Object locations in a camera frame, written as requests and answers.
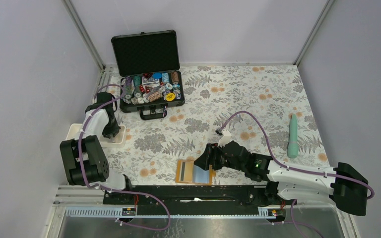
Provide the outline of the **orange leather card holder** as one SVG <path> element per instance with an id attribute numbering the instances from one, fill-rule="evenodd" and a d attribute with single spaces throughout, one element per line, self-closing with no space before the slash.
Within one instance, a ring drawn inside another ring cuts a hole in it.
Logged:
<path id="1" fill-rule="evenodd" d="M 178 160 L 176 168 L 176 183 L 193 184 L 193 185 L 212 185 L 216 172 L 209 168 L 205 171 L 194 165 L 190 160 Z"/>

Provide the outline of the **white rectangular plastic tray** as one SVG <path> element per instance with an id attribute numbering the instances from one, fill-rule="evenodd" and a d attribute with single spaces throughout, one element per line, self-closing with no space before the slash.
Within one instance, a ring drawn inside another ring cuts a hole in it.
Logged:
<path id="1" fill-rule="evenodd" d="M 126 143 L 126 127 L 124 125 L 120 125 L 119 133 L 113 138 L 105 138 L 103 136 L 100 137 L 99 141 L 102 148 L 122 148 Z M 74 139 L 76 134 L 82 128 L 82 124 L 74 123 L 70 126 L 68 133 L 66 135 L 65 140 Z"/>

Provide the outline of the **light blue card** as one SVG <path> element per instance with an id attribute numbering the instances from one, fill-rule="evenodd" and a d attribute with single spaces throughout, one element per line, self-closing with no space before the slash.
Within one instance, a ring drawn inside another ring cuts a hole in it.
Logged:
<path id="1" fill-rule="evenodd" d="M 210 170 L 203 170 L 197 165 L 193 165 L 192 182 L 197 184 L 211 184 Z"/>

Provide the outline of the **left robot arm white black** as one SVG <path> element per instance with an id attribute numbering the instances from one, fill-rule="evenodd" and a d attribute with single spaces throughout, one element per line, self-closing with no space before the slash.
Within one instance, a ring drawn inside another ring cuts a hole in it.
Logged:
<path id="1" fill-rule="evenodd" d="M 104 148 L 121 146 L 125 127 L 115 117 L 117 103 L 113 94 L 97 93 L 94 104 L 85 110 L 85 119 L 76 133 L 60 143 L 60 152 L 70 185 L 115 191 L 115 198 L 130 203 L 134 191 L 127 177 L 111 172 Z"/>

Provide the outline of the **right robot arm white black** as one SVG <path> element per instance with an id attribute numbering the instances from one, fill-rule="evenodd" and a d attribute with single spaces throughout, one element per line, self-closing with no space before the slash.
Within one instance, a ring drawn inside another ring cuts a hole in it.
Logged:
<path id="1" fill-rule="evenodd" d="M 335 205 L 339 210 L 365 216 L 368 181 L 350 164 L 337 167 L 309 167 L 278 164 L 271 156 L 252 153 L 235 141 L 226 145 L 207 144 L 194 164 L 207 171 L 223 167 L 243 172 L 253 181 L 267 182 L 266 201 L 313 200 Z"/>

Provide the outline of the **floral patterned table mat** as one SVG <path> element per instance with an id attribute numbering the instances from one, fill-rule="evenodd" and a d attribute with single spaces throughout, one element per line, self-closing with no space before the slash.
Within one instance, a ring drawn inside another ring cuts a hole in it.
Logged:
<path id="1" fill-rule="evenodd" d="M 219 141 L 223 124 L 249 151 L 288 162 L 292 114 L 298 120 L 299 154 L 292 163 L 329 165 L 299 71 L 279 66 L 182 66 L 185 103 L 162 119 L 142 120 L 139 113 L 117 111 L 126 127 L 122 148 L 107 148 L 110 171 L 134 185 L 174 185 L 178 160 L 194 161 L 207 143 Z"/>

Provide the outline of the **mint green wand massager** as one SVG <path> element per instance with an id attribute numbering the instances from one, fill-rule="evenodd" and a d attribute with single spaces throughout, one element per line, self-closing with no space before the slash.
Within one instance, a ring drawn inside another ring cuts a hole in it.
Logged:
<path id="1" fill-rule="evenodd" d="M 287 146 L 287 156 L 289 158 L 296 158 L 299 153 L 298 144 L 298 120 L 295 114 L 291 115 L 289 124 L 289 140 Z"/>

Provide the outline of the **black poker chip case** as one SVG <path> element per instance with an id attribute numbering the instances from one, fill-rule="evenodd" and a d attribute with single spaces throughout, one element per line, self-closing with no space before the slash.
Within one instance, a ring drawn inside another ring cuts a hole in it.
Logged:
<path id="1" fill-rule="evenodd" d="M 123 113 L 138 112 L 142 120 L 162 119 L 168 108 L 185 103 L 175 30 L 113 36 L 111 44 L 123 87 Z M 152 78 L 154 73 L 162 78 Z M 171 102 L 164 100 L 168 93 L 176 95 Z"/>

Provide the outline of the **yellow round chip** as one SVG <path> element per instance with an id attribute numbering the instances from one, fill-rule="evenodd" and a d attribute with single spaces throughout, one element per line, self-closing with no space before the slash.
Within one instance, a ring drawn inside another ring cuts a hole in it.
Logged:
<path id="1" fill-rule="evenodd" d="M 164 100 L 167 102 L 171 102 L 175 99 L 176 95 L 174 93 L 168 93 L 164 96 Z"/>

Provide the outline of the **blue round chip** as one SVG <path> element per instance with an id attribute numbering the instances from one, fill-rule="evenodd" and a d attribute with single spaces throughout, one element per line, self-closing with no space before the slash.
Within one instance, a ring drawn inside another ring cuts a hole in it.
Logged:
<path id="1" fill-rule="evenodd" d="M 152 74 L 152 78 L 154 78 L 154 79 L 161 79 L 162 78 L 162 74 L 161 73 L 154 73 L 154 74 Z"/>

